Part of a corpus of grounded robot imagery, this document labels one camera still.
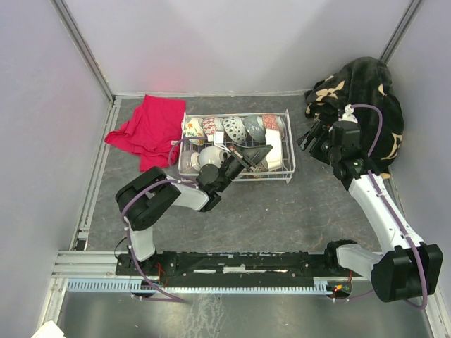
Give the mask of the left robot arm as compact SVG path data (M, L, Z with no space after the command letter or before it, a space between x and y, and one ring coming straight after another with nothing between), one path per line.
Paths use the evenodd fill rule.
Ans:
M271 145L229 146L219 166L204 164L194 182L177 180L154 166L122 187L115 196L125 222L132 267L142 275L156 266L152 226L172 206L207 212L221 200L223 192L244 170L258 165Z

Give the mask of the blue triangle pattern bowl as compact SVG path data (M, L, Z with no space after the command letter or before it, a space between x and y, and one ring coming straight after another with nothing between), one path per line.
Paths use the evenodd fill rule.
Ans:
M205 118L202 121L202 128L207 137L212 137L218 131L224 131L223 120L219 117Z

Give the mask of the floral orange green bowl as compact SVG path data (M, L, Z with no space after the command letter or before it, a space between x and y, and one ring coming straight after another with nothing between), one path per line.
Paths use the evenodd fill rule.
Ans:
M206 135L202 127L202 119L198 117L185 117L183 125L183 136L197 146L203 146Z

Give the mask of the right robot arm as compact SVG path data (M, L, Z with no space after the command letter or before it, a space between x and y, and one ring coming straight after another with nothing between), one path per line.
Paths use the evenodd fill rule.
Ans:
M297 141L311 157L328 164L334 176L359 204L376 233L381 253L342 242L323 258L331 275L346 269L371 282L383 302L435 293L443 253L436 244L426 244L409 225L387 193L380 171L361 144L358 123L339 120L331 126L320 120Z

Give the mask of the white wire dish rack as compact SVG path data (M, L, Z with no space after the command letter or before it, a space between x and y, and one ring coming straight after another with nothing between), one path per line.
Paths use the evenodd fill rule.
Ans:
M220 114L220 115L185 115L183 118L183 121L181 123L182 126L182 131L183 131L183 125L184 125L184 121L185 121L185 117L198 117L201 118L202 120L205 118L209 118L209 117L219 117L222 120L224 120L225 118L232 116L232 115L236 115L242 118L242 120L244 120L245 117L247 116L253 116L253 115L260 115L262 116L263 114L267 114L267 113L234 113L234 114ZM234 179L234 181L236 182L244 182L244 181L276 181L276 180L284 180L286 182L289 182L292 178L292 174L295 171L295 152L293 149L293 145L292 145L292 133L291 133L291 129L290 129L290 116L289 116L289 111L285 111L285 112L280 112L280 113L273 113L276 115L279 115L283 118L284 123L285 123L285 131L281 132L281 137L282 137L282 149L283 149L283 167L279 170L276 171L269 171L266 174L266 177L262 178L262 179L255 179L252 177L252 173L251 172L247 172L245 171L245 169ZM225 132L225 145L230 149L230 146L232 144L237 144L235 142L233 142L230 137L226 134ZM267 145L266 142L265 143L258 143L256 141L254 141L250 135L247 133L247 138L246 141L243 144L239 144L242 146L259 146L259 145ZM178 172L179 175L182 177L183 180L193 180L195 181L199 172L196 174L182 174L180 172L180 155L183 151L186 150L195 150L197 152L200 153L200 151L204 148L206 148L207 146L213 146L212 142L208 142L207 140L207 136L205 139L205 143L203 146L197 146L192 144L188 138L185 138L183 136L183 139L181 140L180 143L180 154L179 154L179 159L178 159ZM227 151L228 152L228 157L231 156L231 150Z

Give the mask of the grey hexagon pattern bowl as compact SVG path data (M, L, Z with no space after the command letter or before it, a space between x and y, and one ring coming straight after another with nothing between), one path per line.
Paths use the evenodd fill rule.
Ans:
M243 123L247 133L254 141L258 143L266 142L266 129L260 115L247 116Z

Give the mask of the purple striped bowl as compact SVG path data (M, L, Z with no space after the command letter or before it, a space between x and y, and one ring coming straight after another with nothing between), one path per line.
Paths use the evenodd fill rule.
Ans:
M196 174L200 171L200 153L195 150L183 151L180 155L180 172L182 174Z

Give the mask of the red rimmed bowl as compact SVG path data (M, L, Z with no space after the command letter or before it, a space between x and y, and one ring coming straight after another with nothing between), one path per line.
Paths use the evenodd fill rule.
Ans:
M232 115L225 118L223 128L233 142L243 144L246 141L247 131L241 117Z

